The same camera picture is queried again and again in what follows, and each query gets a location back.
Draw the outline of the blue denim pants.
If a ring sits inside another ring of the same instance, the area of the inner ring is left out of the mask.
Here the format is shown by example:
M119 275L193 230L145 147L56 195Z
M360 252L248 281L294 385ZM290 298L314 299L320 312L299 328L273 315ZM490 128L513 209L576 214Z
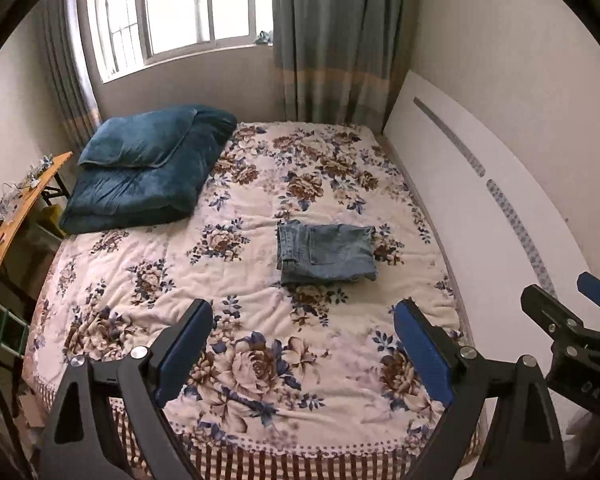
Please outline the blue denim pants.
M276 229L280 284L375 281L371 226L306 224L289 220Z

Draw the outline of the white headboard panel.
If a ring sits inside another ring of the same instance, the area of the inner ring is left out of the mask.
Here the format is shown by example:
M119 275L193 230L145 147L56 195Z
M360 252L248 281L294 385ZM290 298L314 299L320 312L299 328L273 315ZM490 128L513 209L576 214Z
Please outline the white headboard panel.
M567 223L524 164L468 110L408 73L384 135L434 228L474 346L523 354L550 370L550 337L521 310L537 284L600 331L600 307L577 290L588 270Z

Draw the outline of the floral bed blanket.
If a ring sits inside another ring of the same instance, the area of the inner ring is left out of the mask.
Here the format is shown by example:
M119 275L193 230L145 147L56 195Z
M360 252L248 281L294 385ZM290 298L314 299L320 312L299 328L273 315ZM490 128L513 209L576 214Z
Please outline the floral bed blanket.
M279 223L372 231L373 281L283 285ZM166 417L207 479L396 479L442 407L393 329L411 298L462 333L442 252L364 127L237 127L194 214L65 240L38 297L23 377L52 404L70 359L150 344L195 298L214 326Z

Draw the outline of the wooden side desk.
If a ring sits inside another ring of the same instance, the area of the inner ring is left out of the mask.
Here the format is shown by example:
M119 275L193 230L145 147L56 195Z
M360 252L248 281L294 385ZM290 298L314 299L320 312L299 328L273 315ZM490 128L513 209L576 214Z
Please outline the wooden side desk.
M19 192L20 199L16 201L15 211L9 214L7 220L0 226L0 270L22 222L27 219L36 202L44 200L47 205L50 205L55 198L70 197L68 188L59 175L59 170L72 155L73 152L65 152L54 156L50 166L38 178L38 184L34 188L26 188Z

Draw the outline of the teal folded comforter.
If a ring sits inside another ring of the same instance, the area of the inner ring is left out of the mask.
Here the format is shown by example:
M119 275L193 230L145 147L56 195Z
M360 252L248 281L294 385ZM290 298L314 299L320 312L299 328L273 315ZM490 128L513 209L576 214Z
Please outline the teal folded comforter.
M193 127L160 168L80 167L60 219L68 234L154 226L190 217L204 182L237 126L225 110L201 104Z

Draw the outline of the teal pillow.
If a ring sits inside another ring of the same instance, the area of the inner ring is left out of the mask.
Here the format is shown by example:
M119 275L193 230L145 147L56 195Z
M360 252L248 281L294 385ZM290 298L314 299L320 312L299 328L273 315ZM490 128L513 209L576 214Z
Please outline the teal pillow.
M81 152L81 167L154 169L184 142L197 110L179 106L104 122Z

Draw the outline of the right teal curtain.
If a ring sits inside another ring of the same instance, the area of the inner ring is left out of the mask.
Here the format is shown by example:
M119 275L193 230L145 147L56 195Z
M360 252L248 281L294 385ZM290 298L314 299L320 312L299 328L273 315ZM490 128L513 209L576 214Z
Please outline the right teal curtain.
M407 0L272 0L284 116L381 132L404 52Z

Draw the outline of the teal curtain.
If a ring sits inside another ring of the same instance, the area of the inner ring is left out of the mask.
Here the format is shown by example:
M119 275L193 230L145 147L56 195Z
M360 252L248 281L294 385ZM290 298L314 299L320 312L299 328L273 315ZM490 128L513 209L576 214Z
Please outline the teal curtain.
M62 128L80 152L102 124L102 116L88 73L78 0L42 0L38 34Z
M284 116L381 132L404 52L407 0L272 0Z

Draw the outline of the small object on windowsill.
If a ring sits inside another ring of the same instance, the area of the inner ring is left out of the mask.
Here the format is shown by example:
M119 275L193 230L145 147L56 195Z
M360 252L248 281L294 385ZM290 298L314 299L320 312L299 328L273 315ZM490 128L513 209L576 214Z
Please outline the small object on windowsill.
M253 43L257 44L258 46L270 46L273 43L272 32L261 30Z

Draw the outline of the left teal curtain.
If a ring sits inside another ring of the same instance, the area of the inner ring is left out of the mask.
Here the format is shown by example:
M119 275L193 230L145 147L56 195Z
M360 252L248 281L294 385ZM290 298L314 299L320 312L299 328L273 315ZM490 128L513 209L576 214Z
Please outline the left teal curtain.
M80 152L102 124L102 116L88 73L78 0L42 0L38 34L62 128Z

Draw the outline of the window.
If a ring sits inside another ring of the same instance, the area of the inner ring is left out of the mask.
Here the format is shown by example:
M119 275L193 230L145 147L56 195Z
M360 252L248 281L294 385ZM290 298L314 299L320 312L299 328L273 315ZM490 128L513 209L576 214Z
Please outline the window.
M96 66L108 82L181 56L245 47L273 33L272 0L86 0Z

